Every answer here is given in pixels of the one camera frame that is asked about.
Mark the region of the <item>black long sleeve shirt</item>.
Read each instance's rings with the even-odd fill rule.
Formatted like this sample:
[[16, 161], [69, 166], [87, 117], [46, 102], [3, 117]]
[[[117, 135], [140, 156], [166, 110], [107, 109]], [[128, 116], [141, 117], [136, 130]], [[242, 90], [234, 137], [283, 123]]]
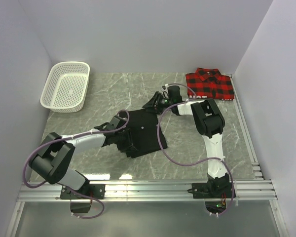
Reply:
[[130, 111], [129, 116], [124, 140], [117, 144], [118, 150], [131, 158], [159, 151], [157, 115], [140, 109]]

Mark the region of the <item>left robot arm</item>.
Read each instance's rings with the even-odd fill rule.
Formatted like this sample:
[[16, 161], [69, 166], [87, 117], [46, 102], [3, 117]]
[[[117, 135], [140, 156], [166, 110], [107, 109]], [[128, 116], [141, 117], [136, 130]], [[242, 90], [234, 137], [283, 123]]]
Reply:
[[44, 139], [28, 165], [49, 184], [62, 184], [71, 188], [77, 198], [85, 198], [90, 191], [89, 180], [69, 168], [72, 157], [92, 148], [112, 144], [122, 153], [137, 150], [130, 129], [124, 125], [114, 126], [107, 122], [87, 132], [66, 136], [53, 132]]

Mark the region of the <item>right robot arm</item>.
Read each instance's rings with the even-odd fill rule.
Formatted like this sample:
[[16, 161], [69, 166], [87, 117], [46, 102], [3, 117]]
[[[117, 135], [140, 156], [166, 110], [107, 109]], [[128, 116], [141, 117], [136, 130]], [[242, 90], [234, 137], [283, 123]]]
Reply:
[[198, 133], [202, 136], [207, 153], [208, 181], [199, 192], [219, 197], [231, 189], [228, 169], [224, 163], [222, 133], [225, 120], [214, 100], [183, 100], [179, 92], [156, 92], [143, 105], [143, 109], [161, 115], [166, 109], [177, 116], [192, 116]]

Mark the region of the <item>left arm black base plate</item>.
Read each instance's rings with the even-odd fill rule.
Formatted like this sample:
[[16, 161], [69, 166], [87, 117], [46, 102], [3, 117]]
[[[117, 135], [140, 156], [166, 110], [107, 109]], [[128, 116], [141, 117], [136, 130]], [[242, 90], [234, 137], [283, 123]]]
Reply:
[[[105, 196], [105, 188], [105, 184], [89, 184], [88, 186], [78, 190], [77, 193], [96, 199], [103, 199]], [[60, 199], [75, 200], [85, 199], [85, 197], [74, 194], [69, 188], [63, 187], [60, 193]]]

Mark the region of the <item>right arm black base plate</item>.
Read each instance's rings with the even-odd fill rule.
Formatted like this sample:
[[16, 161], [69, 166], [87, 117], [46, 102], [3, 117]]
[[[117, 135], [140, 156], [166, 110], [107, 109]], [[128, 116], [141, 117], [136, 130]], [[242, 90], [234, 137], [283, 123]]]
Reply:
[[232, 192], [232, 185], [214, 185], [210, 183], [192, 183], [191, 188], [187, 190], [192, 194], [194, 199], [213, 199], [213, 198], [231, 198], [236, 197], [236, 193]]

